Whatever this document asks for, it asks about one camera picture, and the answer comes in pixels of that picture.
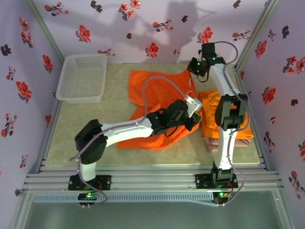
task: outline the floor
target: floor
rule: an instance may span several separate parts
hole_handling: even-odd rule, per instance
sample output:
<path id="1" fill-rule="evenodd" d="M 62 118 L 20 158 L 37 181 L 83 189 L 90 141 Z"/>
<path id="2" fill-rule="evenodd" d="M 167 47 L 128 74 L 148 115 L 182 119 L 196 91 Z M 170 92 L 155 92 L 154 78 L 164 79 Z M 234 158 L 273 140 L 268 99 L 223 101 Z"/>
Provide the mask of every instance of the floor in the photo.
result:
<path id="1" fill-rule="evenodd" d="M 185 63 L 108 64 L 102 102 L 95 104 L 62 103 L 57 123 L 54 124 L 56 125 L 55 131 L 45 165 L 75 166 L 75 162 L 69 161 L 77 153 L 74 137 L 90 120 L 97 118 L 100 123 L 120 123 L 129 120 L 137 107 L 128 98 L 127 86 L 130 70 L 177 74 L 184 71 L 186 67 Z M 232 69 L 229 69 L 229 73 L 236 84 Z M 200 83 L 194 76 L 193 81 L 197 92 L 216 90 L 212 79 L 206 83 Z M 112 145 L 105 149 L 97 165 L 212 164 L 216 152 L 207 152 L 201 136 L 200 129 L 197 129 L 179 142 L 162 150 L 118 149 L 116 145 Z M 233 163 L 260 163 L 254 141 L 246 148 L 235 147 Z"/>

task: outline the aluminum frame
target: aluminum frame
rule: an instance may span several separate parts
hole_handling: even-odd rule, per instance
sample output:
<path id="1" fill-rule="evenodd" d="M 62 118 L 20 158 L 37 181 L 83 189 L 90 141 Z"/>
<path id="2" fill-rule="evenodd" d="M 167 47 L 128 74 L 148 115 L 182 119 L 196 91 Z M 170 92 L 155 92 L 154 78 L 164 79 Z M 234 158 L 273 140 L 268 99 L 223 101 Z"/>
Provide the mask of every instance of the aluminum frame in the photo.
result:
<path id="1" fill-rule="evenodd" d="M 49 32 L 47 26 L 43 22 L 41 15 L 36 9 L 32 0 L 26 0 L 28 6 L 34 13 L 36 19 L 40 21 L 40 26 L 47 36 L 50 44 L 54 47 L 59 58 L 63 62 L 63 56 L 58 49 L 55 40 Z M 255 31 L 243 53 L 241 54 L 237 67 L 240 67 L 246 59 L 248 52 L 255 40 L 255 36 L 263 26 L 266 18 L 270 15 L 278 0 L 271 0 L 265 8 L 262 18 L 258 22 Z M 236 80 L 241 92 L 244 92 L 244 87 L 240 81 L 238 72 L 235 72 Z M 71 175 L 76 174 L 76 167 L 47 167 L 45 160 L 50 147 L 52 135 L 55 129 L 61 101 L 57 101 L 52 113 L 53 125 L 47 129 L 45 137 L 41 144 L 40 154 L 33 166 L 31 173 L 28 174 L 22 188 L 22 193 L 10 224 L 12 229 L 23 229 L 26 227 L 26 221 L 30 212 L 31 204 L 35 202 L 37 196 L 65 196 L 77 195 L 80 191 L 68 191 L 68 182 Z M 258 155 L 260 157 L 260 164 L 235 165 L 239 168 L 246 178 L 246 183 L 242 191 L 272 191 L 274 201 L 277 207 L 279 219 L 284 229 L 294 228 L 289 215 L 286 211 L 284 200 L 281 195 L 283 184 L 280 175 L 276 171 L 268 171 L 269 164 L 264 157 L 264 150 L 262 147 L 261 137 L 259 135 L 255 119 L 252 124 L 252 130 L 255 135 L 255 145 Z M 195 174 L 210 173 L 212 165 L 155 165 L 155 166 L 104 166 L 97 167 L 97 175 L 111 175 L 112 184 L 109 191 L 105 191 L 110 196 L 124 196 L 126 194 L 133 194 L 136 196 L 152 195 L 153 193 L 171 193 L 189 194 L 191 197 L 199 194 L 210 194 L 213 190 L 210 189 L 196 189 Z M 242 176 L 236 173 L 238 183 L 241 184 Z"/>

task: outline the glass panel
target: glass panel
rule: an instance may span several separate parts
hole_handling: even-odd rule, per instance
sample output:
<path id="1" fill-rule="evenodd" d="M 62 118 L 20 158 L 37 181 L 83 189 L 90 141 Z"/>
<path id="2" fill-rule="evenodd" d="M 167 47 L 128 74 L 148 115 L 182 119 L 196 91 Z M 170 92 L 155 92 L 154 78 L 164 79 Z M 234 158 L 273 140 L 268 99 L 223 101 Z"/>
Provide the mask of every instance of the glass panel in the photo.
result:
<path id="1" fill-rule="evenodd" d="M 279 229 L 271 191 L 241 192 L 225 207 L 196 203 L 33 203 L 27 229 Z"/>

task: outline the folded clothes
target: folded clothes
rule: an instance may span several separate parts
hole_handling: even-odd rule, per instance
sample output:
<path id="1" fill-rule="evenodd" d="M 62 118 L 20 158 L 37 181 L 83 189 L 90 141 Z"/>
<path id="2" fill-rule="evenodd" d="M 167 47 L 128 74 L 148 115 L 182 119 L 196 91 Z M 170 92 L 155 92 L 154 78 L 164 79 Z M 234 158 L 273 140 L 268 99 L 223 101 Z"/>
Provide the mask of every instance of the folded clothes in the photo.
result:
<path id="1" fill-rule="evenodd" d="M 218 91 L 206 91 L 199 92 L 199 99 L 203 102 L 203 113 L 201 119 L 201 125 L 203 130 L 203 136 L 219 138 L 219 128 L 215 122 L 215 111 L 220 101 L 220 95 Z M 240 128 L 244 128 L 248 123 L 248 114 L 246 113 L 244 122 Z M 253 138 L 251 127 L 237 133 L 236 139 L 249 139 Z"/>
<path id="2" fill-rule="evenodd" d="M 142 98 L 142 87 L 144 82 L 151 76 L 160 75 L 173 81 L 180 90 L 191 96 L 198 98 L 195 87 L 190 76 L 190 73 L 185 70 L 184 72 L 172 75 L 147 71 L 131 71 L 129 79 L 129 99 L 131 102 L 136 103 L 139 107 L 136 109 L 130 120 L 140 118 L 144 115 L 144 103 Z M 177 99 L 183 100 L 183 96 L 178 92 L 175 87 L 168 81 L 160 78 L 151 79 L 145 88 L 145 99 L 147 101 L 148 112 L 157 111 L 160 108 L 167 108 L 171 103 Z M 152 137 L 133 138 L 126 141 L 118 142 L 118 148 L 140 148 L 140 149 L 163 149 L 172 145 L 184 136 L 192 133 L 199 127 L 196 125 L 192 131 L 188 131 L 184 126 L 180 126 L 169 137 L 165 135 L 157 135 Z"/>
<path id="3" fill-rule="evenodd" d="M 203 137 L 206 150 L 214 152 L 218 150 L 219 138 Z M 236 139 L 234 147 L 247 147 L 251 144 L 251 139 Z"/>

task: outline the gray cable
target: gray cable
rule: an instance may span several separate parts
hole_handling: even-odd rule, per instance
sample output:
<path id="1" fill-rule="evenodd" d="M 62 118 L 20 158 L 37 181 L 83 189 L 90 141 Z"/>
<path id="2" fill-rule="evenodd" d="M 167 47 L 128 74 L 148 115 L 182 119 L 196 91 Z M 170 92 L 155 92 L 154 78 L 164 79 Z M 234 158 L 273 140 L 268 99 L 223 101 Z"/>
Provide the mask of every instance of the gray cable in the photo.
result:
<path id="1" fill-rule="evenodd" d="M 232 134 L 247 129 L 247 128 L 249 127 L 249 125 L 250 125 L 251 117 L 250 117 L 250 109 L 249 109 L 247 103 L 246 103 L 244 100 L 242 100 L 241 97 L 235 92 L 235 90 L 233 89 L 233 86 L 230 84 L 230 81 L 229 81 L 229 79 L 228 79 L 228 76 L 227 76 L 226 73 L 225 73 L 226 67 L 227 67 L 229 64 L 231 64 L 231 63 L 233 63 L 234 61 L 237 60 L 237 58 L 238 58 L 238 49 L 237 49 L 237 47 L 236 47 L 234 44 L 232 44 L 232 43 L 230 43 L 230 42 L 226 42 L 226 41 L 215 42 L 215 44 L 217 44 L 217 43 L 226 43 L 226 44 L 229 44 L 229 45 L 233 46 L 234 49 L 235 49 L 235 51 L 236 51 L 236 57 L 234 58 L 234 60 L 228 62 L 228 63 L 224 66 L 224 68 L 223 68 L 223 74 L 224 74 L 225 80 L 227 81 L 227 83 L 228 83 L 228 85 L 229 85 L 229 87 L 230 87 L 230 90 L 231 90 L 232 93 L 237 97 L 237 99 L 245 106 L 245 108 L 246 108 L 246 110 L 247 110 L 247 113 L 248 113 L 248 123 L 247 123 L 247 125 L 246 125 L 244 128 L 242 128 L 242 129 L 234 130 L 234 131 L 232 131 L 232 132 L 230 133 L 230 136 L 229 136 L 229 145 L 228 145 L 228 151 L 227 151 L 227 158 L 228 158 L 229 164 L 231 165 L 231 167 L 232 167 L 234 170 L 236 170 L 237 172 L 239 172 L 239 173 L 244 177 L 244 180 L 243 180 L 243 182 L 242 182 L 242 185 L 238 188 L 238 190 L 237 190 L 237 192 L 235 193 L 235 195 L 234 195 L 228 202 L 222 204 L 222 206 L 224 206 L 224 205 L 227 205 L 228 203 L 230 203 L 230 202 L 237 196 L 237 194 L 240 192 L 240 190 L 244 187 L 244 184 L 245 184 L 245 176 L 244 176 L 243 172 L 241 172 L 239 169 L 237 169 L 237 168 L 232 164 L 232 162 L 231 162 L 231 160 L 230 160 L 230 144 L 231 144 L 231 140 L 232 140 Z"/>
<path id="2" fill-rule="evenodd" d="M 185 98 L 186 95 L 180 90 L 180 88 L 171 80 L 165 78 L 164 76 L 160 76 L 160 75 L 155 75 L 155 76 L 152 76 L 152 77 L 149 77 L 143 84 L 143 87 L 142 87 L 142 98 L 143 98 L 143 102 L 144 102 L 144 108 L 145 108 L 145 114 L 143 116 L 143 118 L 137 122 L 137 123 L 131 123 L 131 124 L 125 124 L 125 125 L 119 125 L 119 126 L 116 126 L 116 127 L 113 127 L 113 128 L 109 128 L 109 129 L 106 129 L 106 130 L 103 130 L 101 132 L 99 132 L 96 136 L 94 136 L 84 147 L 83 149 L 81 149 L 79 151 L 78 154 L 76 154 L 75 156 L 71 157 L 70 158 L 70 161 L 75 161 L 76 159 L 78 159 L 81 154 L 92 144 L 92 142 L 94 142 L 99 136 L 107 133 L 108 131 L 110 130 L 114 130 L 115 128 L 122 128 L 122 127 L 131 127 L 131 126 L 135 126 L 137 125 L 138 123 L 141 123 L 144 121 L 144 119 L 146 118 L 147 114 L 148 114 L 148 111 L 147 111 L 147 102 L 146 102 L 146 99 L 145 99 L 145 87 L 147 85 L 147 83 L 154 79 L 154 78 L 161 78 L 161 79 L 164 79 L 164 80 L 167 80 L 168 82 L 170 82 L 182 95 L 183 97 Z"/>
<path id="3" fill-rule="evenodd" d="M 119 126 L 116 126 L 114 127 L 115 128 L 120 128 L 120 127 L 130 127 L 130 126 L 135 126 L 137 125 L 138 123 L 141 123 L 147 116 L 148 114 L 148 108 L 147 108 L 147 102 L 146 102 L 146 99 L 145 99 L 145 87 L 147 85 L 147 83 L 151 80 L 151 79 L 154 79 L 154 78 L 161 78 L 161 79 L 164 79 L 164 80 L 167 80 L 168 82 L 170 82 L 182 95 L 183 97 L 185 98 L 186 95 L 183 93 L 183 91 L 180 90 L 180 88 L 171 80 L 165 78 L 164 76 L 159 76 L 159 75 L 155 75 L 155 76 L 152 76 L 152 77 L 149 77 L 143 84 L 143 87 L 142 87 L 142 98 L 143 98 L 143 103 L 144 103 L 144 108 L 145 108 L 145 114 L 143 116 L 143 118 L 139 121 L 139 122 L 136 122 L 136 123 L 132 123 L 132 124 L 126 124 L 126 125 L 119 125 Z M 96 203 L 96 204 L 102 204 L 102 203 L 105 203 L 107 200 L 108 200 L 108 197 L 107 195 L 102 191 L 102 190 L 98 190 L 97 188 L 95 187 L 92 187 L 91 185 L 89 185 L 82 177 L 81 175 L 81 160 L 80 160 L 80 156 L 81 154 L 92 144 L 92 142 L 94 142 L 99 136 L 103 135 L 104 133 L 107 133 L 108 131 L 112 130 L 112 128 L 109 128 L 109 129 L 106 129 L 106 130 L 103 130 L 101 132 L 99 132 L 96 136 L 94 136 L 85 146 L 83 149 L 81 149 L 81 151 L 79 151 L 78 154 L 76 154 L 75 156 L 71 157 L 70 158 L 70 161 L 74 161 L 74 160 L 78 160 L 78 168 L 77 168 L 77 171 L 78 171 L 78 175 L 81 179 L 81 181 L 88 187 L 90 187 L 92 190 L 96 191 L 96 192 L 99 192 L 99 193 L 102 193 L 103 196 L 105 197 L 105 200 L 99 202 L 99 203 Z"/>

